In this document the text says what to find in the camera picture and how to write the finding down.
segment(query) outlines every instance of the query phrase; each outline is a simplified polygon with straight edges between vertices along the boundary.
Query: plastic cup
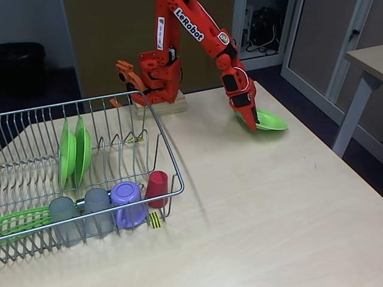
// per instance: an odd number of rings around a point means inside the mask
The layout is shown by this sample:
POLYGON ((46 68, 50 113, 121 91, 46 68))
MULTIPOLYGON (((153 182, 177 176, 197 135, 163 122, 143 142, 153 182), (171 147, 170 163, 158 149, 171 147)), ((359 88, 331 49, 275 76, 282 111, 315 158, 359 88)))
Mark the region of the plastic cup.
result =
MULTIPOLYGON (((102 188, 94 188, 85 194, 85 214, 102 211, 111 207, 109 195, 102 188)), ((105 212, 85 219, 87 236, 104 237, 114 229, 111 212, 105 212)))
MULTIPOLYGON (((53 222, 80 216, 79 211, 69 197, 59 197, 53 200, 49 205, 49 212, 53 222)), ((59 243, 63 243, 64 245, 67 245, 67 247, 70 247, 81 241, 82 236, 84 236, 84 223, 82 219, 76 220, 76 223, 78 228, 74 222, 60 224, 57 225, 57 229, 54 228, 59 243)))
MULTIPOLYGON (((165 172, 159 170, 154 171, 149 176, 149 183, 146 187, 146 199, 152 199, 153 197, 163 196, 168 193, 168 175, 165 172)), ((149 202, 149 206, 153 208, 164 207, 168 203, 168 198, 158 199, 149 202)))
MULTIPOLYGON (((112 188, 110 198, 113 206, 121 206, 141 201, 141 192, 136 183, 125 181, 112 188)), ((142 223, 145 220, 146 215, 146 205, 137 204, 117 210, 115 212, 115 221, 118 228, 130 228, 142 223)))

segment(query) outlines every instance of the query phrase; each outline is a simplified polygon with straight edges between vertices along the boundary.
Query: red cup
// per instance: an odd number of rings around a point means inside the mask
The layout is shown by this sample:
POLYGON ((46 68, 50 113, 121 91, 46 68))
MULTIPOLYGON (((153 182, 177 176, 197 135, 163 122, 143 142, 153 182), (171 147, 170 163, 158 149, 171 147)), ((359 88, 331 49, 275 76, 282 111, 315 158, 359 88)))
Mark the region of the red cup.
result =
MULTIPOLYGON (((156 196, 163 196, 168 194, 168 175, 165 172, 159 170, 154 171, 149 176, 149 183, 146 188, 146 199, 152 199, 156 196)), ((164 207, 168 203, 168 198, 158 199, 149 202, 149 206, 153 208, 164 207)))

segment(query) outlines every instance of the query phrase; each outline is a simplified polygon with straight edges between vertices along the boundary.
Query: green utensil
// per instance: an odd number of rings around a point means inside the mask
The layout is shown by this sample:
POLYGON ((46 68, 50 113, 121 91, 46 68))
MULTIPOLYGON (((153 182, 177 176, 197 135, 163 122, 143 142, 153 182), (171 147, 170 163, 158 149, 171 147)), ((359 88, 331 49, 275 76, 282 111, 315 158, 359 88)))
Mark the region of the green utensil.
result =
POLYGON ((51 224, 49 207, 13 212, 0 218, 0 237, 51 224))

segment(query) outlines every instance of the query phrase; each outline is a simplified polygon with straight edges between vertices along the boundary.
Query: dish rack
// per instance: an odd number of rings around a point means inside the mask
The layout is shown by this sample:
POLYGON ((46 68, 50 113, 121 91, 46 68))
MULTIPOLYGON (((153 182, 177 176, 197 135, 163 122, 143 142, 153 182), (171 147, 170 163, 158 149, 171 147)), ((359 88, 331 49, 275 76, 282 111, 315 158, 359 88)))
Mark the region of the dish rack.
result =
MULTIPOLYGON (((166 221, 171 212, 172 197, 184 191, 184 182, 164 129, 148 99, 140 93, 147 102, 144 113, 150 113, 151 118, 144 117, 139 121, 135 115, 136 107, 132 104, 132 93, 140 92, 111 94, 0 114, 0 217, 46 207, 61 196, 72 198, 81 210, 88 190, 103 188, 110 191, 122 181, 136 182, 144 198, 144 187, 154 169, 172 175, 169 177, 169 194, 9 235, 2 236, 0 227, 0 262, 6 264, 8 260, 33 256, 45 249, 52 251, 68 247, 65 240, 56 237, 60 224, 74 222, 78 226, 78 222, 87 217, 95 218, 106 212, 113 215, 118 209, 136 204, 148 207, 150 201, 169 197, 168 204, 157 210, 160 218, 166 221), (125 106, 115 108, 110 105, 110 100, 125 106), (69 178, 62 187, 59 178, 60 133, 64 119, 68 119, 74 130, 79 116, 84 118, 92 138, 92 163, 80 185, 69 178)), ((25 220, 22 216, 16 217, 12 224, 23 224, 25 220)), ((150 227, 149 211, 145 221, 150 227)), ((77 229, 86 243, 86 236, 80 228, 77 229)), ((114 231, 120 235, 116 226, 114 231)))

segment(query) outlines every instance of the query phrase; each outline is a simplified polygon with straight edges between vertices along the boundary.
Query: purple cup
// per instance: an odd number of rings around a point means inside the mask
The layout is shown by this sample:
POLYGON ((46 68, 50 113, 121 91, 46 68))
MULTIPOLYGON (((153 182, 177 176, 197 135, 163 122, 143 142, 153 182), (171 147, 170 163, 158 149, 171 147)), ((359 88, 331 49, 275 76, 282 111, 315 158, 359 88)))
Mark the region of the purple cup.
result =
MULTIPOLYGON (((141 201, 141 192, 136 183, 131 181, 121 182, 115 185, 110 198, 114 207, 128 203, 141 201)), ((142 223, 147 215, 147 208, 144 204, 138 204, 117 210, 115 221, 118 228, 130 228, 142 223)))

